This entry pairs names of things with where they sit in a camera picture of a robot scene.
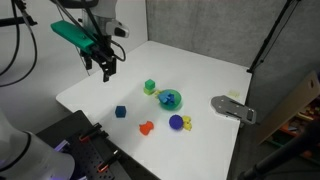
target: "metal bracket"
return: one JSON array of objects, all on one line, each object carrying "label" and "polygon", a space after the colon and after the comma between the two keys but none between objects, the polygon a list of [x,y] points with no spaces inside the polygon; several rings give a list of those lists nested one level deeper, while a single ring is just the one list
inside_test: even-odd
[{"label": "metal bracket", "polygon": [[227,96],[216,96],[211,99],[211,106],[217,113],[235,118],[246,124],[255,124],[257,112]]}]

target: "red toy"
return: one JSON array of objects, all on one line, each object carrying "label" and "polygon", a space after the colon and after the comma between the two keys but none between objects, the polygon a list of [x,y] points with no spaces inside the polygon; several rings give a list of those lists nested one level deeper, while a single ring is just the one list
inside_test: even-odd
[{"label": "red toy", "polygon": [[153,123],[151,121],[147,121],[146,124],[140,124],[140,132],[147,136],[151,129],[153,129]]}]

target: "white tabletop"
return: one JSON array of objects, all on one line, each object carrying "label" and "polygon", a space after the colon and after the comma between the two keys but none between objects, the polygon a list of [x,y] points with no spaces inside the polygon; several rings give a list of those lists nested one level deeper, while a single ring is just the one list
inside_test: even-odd
[{"label": "white tabletop", "polygon": [[[239,122],[215,114],[214,96],[233,91],[245,102],[251,74],[245,67],[148,41],[128,53],[125,63],[109,82],[102,72],[84,79],[57,96],[70,111],[82,110],[92,123],[99,122],[110,140],[164,180],[226,179]],[[154,96],[143,92],[144,82],[175,89],[183,106],[176,112],[160,108]],[[125,105],[127,116],[115,117],[115,107]],[[169,118],[192,118],[192,130],[174,131]],[[139,124],[154,123],[148,136]]]}]

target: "blue cube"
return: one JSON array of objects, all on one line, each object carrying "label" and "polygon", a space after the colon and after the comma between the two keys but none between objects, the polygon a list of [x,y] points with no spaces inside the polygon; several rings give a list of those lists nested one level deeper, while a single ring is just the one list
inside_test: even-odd
[{"label": "blue cube", "polygon": [[117,118],[126,117],[126,114],[127,114],[126,107],[125,106],[117,106],[115,113],[116,113]]}]

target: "metal stand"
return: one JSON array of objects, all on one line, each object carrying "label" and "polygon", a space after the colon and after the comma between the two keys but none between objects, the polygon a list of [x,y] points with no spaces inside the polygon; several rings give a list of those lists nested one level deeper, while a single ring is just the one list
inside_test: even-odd
[{"label": "metal stand", "polygon": [[237,179],[254,180],[262,178],[265,173],[309,150],[318,143],[320,143],[320,119],[310,122],[300,136],[288,142],[284,147],[254,165],[251,169],[242,172]]},{"label": "metal stand", "polygon": [[281,19],[283,18],[283,15],[286,13],[286,11],[287,11],[287,9],[289,8],[289,6],[290,6],[290,4],[291,4],[292,1],[293,1],[293,0],[287,0],[286,4],[283,6],[283,8],[282,8],[282,10],[281,10],[281,12],[280,12],[277,20],[276,20],[275,23],[273,24],[272,29],[270,30],[267,38],[264,40],[264,42],[263,42],[263,44],[262,44],[262,46],[261,46],[261,48],[260,48],[257,56],[256,56],[255,59],[253,60],[251,66],[250,66],[250,68],[247,70],[247,72],[249,72],[249,73],[253,73],[253,72],[254,72],[254,69],[255,69],[257,63],[258,63],[258,61],[260,60],[260,57],[262,56],[264,50],[267,48],[267,46],[268,46],[268,44],[269,44],[269,42],[270,42],[270,40],[271,40],[271,38],[272,38],[272,36],[273,36],[273,34],[274,34],[274,31],[277,29],[279,23],[281,22]]}]

